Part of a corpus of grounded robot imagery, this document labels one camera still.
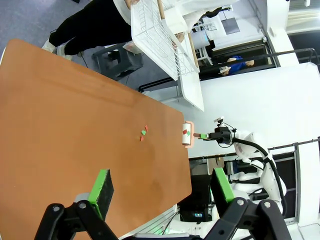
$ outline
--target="white robot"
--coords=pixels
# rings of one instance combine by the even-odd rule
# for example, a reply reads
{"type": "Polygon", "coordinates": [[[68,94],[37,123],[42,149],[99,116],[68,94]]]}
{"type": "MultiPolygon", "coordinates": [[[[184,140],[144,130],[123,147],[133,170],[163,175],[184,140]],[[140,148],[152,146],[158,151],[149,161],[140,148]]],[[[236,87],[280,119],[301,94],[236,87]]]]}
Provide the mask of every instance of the white robot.
{"type": "MultiPolygon", "coordinates": [[[[233,183],[231,186],[234,195],[236,197],[250,199],[248,194],[257,191],[258,189],[265,189],[269,195],[268,199],[275,201],[280,212],[285,215],[287,204],[284,196],[287,193],[287,188],[283,180],[278,175],[272,154],[269,153],[266,147],[260,145],[262,141],[259,139],[257,134],[254,134],[253,132],[240,132],[236,129],[230,130],[226,124],[224,124],[223,120],[223,117],[216,119],[215,122],[217,122],[217,128],[213,133],[208,134],[195,133],[194,124],[187,121],[183,124],[182,130],[184,131],[187,129],[187,132],[190,132],[191,134],[189,136],[185,136],[185,134],[182,135],[182,144],[184,144],[186,148],[190,148],[193,146],[193,138],[199,138],[205,141],[214,140],[219,144],[234,145],[235,152],[239,158],[241,158],[243,162],[254,166],[257,171],[254,173],[239,172],[231,175],[230,180],[241,182],[259,178],[258,184],[233,183]],[[266,161],[265,163],[258,160],[250,160],[250,158],[253,157],[253,154],[257,151],[261,154],[262,159],[266,161]]],[[[177,217],[171,221],[168,226],[167,233],[189,233],[191,235],[199,235],[201,238],[204,238],[219,219],[219,215],[215,207],[212,209],[211,215],[212,221],[201,222],[200,224],[197,224],[196,222],[183,222],[177,217]]],[[[242,238],[244,235],[247,236],[248,233],[249,232],[247,230],[238,229],[233,239],[237,239],[237,236],[242,238]]]]}

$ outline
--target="gray carpet floor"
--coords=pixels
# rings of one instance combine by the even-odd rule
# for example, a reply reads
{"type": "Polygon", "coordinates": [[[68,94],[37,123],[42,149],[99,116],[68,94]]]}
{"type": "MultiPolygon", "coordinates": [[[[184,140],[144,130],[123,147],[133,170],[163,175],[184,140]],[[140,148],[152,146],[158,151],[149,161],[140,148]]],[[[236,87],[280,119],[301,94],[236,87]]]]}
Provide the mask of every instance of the gray carpet floor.
{"type": "MultiPolygon", "coordinates": [[[[42,47],[49,38],[50,32],[69,16],[81,10],[89,0],[0,0],[0,52],[4,50],[10,39],[22,39],[30,44],[42,47]]],[[[97,71],[98,67],[92,60],[94,52],[102,49],[96,47],[84,52],[84,59],[88,67],[97,71]]],[[[75,56],[73,61],[85,66],[82,58],[75,56]]],[[[121,79],[119,82],[137,90],[139,86],[154,82],[168,75],[160,69],[146,55],[143,56],[143,67],[121,79]]],[[[158,88],[175,86],[175,82],[158,88]]]]}

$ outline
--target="white shirt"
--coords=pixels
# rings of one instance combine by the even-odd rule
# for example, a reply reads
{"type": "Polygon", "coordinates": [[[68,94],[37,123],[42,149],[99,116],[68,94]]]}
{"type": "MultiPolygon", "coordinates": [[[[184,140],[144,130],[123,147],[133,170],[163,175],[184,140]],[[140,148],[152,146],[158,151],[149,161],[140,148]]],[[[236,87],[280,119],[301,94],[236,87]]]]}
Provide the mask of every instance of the white shirt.
{"type": "Polygon", "coordinates": [[[113,2],[116,9],[118,9],[118,12],[120,13],[121,17],[125,20],[127,24],[131,25],[131,13],[129,8],[127,7],[125,0],[113,0],[113,2]]]}
{"type": "MultiPolygon", "coordinates": [[[[188,29],[191,30],[194,24],[196,24],[207,11],[213,11],[216,8],[231,5],[237,1],[238,0],[176,0],[175,6],[183,16],[188,29]]],[[[122,18],[127,24],[131,25],[131,13],[125,0],[113,0],[113,2],[122,18]]]]}

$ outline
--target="black pants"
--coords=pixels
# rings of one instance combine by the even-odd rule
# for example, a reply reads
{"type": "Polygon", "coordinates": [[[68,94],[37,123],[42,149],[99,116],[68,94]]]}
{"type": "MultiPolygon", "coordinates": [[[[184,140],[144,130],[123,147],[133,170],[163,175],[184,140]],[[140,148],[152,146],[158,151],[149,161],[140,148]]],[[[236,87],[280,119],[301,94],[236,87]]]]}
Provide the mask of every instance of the black pants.
{"type": "Polygon", "coordinates": [[[113,0],[93,0],[64,20],[49,38],[55,47],[69,41],[64,49],[66,55],[131,40],[131,27],[121,17],[113,0]]]}

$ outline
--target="person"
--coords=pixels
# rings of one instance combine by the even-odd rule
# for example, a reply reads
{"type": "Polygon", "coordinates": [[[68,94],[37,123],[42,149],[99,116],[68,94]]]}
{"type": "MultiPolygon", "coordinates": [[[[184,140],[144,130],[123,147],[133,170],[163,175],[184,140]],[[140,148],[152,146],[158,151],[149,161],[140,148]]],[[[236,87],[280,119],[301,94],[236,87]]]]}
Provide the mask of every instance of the person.
{"type": "Polygon", "coordinates": [[[71,60],[87,49],[129,42],[132,0],[93,0],[50,34],[42,49],[71,60]]]}
{"type": "MultiPolygon", "coordinates": [[[[232,61],[241,60],[241,59],[243,59],[241,56],[233,56],[229,58],[227,62],[232,62],[232,61]]],[[[235,72],[243,69],[245,66],[250,67],[250,66],[253,66],[254,64],[255,64],[254,60],[239,62],[239,63],[232,64],[230,66],[224,67],[223,70],[221,70],[220,72],[222,76],[232,75],[235,72]]]]}

